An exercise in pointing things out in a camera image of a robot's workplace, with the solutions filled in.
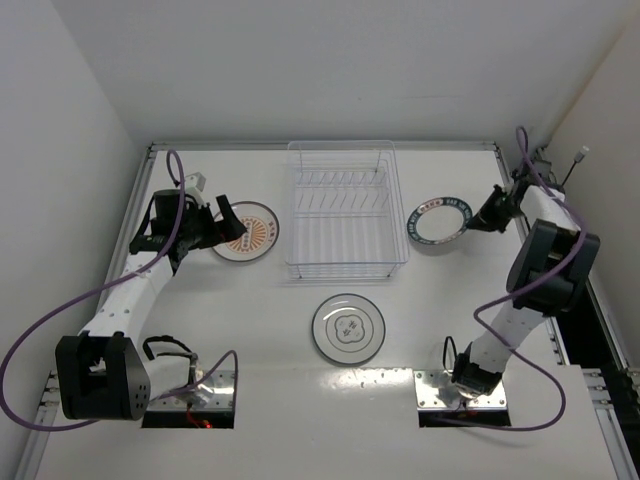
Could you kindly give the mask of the dark blue rimmed plate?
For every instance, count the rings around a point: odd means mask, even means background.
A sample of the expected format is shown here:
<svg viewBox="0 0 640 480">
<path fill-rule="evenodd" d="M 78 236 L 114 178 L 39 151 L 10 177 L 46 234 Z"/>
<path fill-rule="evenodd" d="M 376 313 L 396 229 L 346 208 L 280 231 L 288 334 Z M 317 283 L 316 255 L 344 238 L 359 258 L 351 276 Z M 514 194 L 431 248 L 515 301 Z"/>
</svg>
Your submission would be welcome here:
<svg viewBox="0 0 640 480">
<path fill-rule="evenodd" d="M 418 205 L 406 223 L 409 238 L 421 245 L 436 246 L 450 243 L 467 230 L 472 218 L 470 205 L 451 196 L 435 197 Z"/>
</svg>

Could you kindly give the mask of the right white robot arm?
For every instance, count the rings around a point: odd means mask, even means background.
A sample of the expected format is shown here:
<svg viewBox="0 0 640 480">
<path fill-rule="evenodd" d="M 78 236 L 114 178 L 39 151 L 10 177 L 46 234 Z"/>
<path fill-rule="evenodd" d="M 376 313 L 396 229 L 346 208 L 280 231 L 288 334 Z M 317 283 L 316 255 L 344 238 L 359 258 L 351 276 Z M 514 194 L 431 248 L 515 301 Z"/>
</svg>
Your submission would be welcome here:
<svg viewBox="0 0 640 480">
<path fill-rule="evenodd" d="M 587 232 L 567 210 L 565 195 L 539 186 L 512 187 L 498 205 L 496 188 L 472 219 L 472 229 L 495 231 L 498 220 L 523 217 L 529 233 L 506 280 L 506 300 L 491 323 L 456 356 L 451 381 L 468 396 L 489 395 L 498 386 L 510 358 L 548 317 L 574 308 L 600 250 L 598 235 Z"/>
</svg>

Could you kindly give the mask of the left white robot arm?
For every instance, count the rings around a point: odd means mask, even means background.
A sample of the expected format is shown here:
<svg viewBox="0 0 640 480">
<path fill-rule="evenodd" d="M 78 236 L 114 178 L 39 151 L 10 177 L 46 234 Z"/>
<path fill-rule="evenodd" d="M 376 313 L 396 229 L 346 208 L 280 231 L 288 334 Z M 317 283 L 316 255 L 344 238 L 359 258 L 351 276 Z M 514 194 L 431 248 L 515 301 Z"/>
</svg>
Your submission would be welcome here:
<svg viewBox="0 0 640 480">
<path fill-rule="evenodd" d="M 62 410 L 72 420 L 138 420 L 157 398 L 182 395 L 201 382 L 198 356 L 139 348 L 143 326 L 164 287 L 193 250 L 241 238 L 246 228 L 224 195 L 219 213 L 194 189 L 153 194 L 129 244 L 122 276 L 93 317 L 55 349 Z"/>
</svg>

